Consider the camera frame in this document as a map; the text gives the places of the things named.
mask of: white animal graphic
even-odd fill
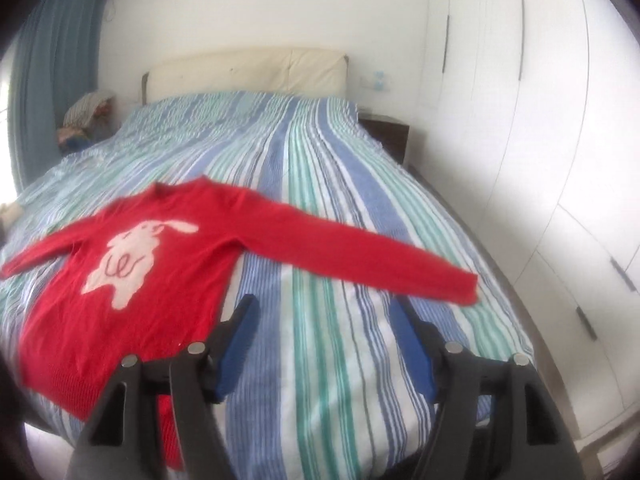
[[[158,235],[166,226],[187,234],[198,230],[197,225],[179,220],[147,220],[113,237],[107,244],[109,251],[100,260],[98,268],[89,274],[81,293],[113,285],[115,293],[111,306],[116,310],[125,308],[154,266],[154,249],[160,245]]]

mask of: nightstand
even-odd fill
[[[358,122],[398,164],[404,162],[409,125],[384,115],[359,114]]]

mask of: white wardrobe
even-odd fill
[[[640,47],[609,0],[429,5],[410,164],[514,285],[588,438],[640,404]]]

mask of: headboard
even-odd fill
[[[322,48],[243,48],[162,63],[142,77],[143,104],[233,90],[345,97],[348,58]]]

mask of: blue gripper pad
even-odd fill
[[[224,399],[235,389],[240,372],[242,372],[244,359],[258,329],[259,320],[260,307],[258,300],[255,296],[252,296],[249,307],[220,361],[220,380],[215,390],[219,399]]]
[[[409,318],[396,298],[393,298],[389,305],[389,321],[415,390],[423,394],[428,402],[433,403],[437,389],[433,380],[431,359],[422,348]]]

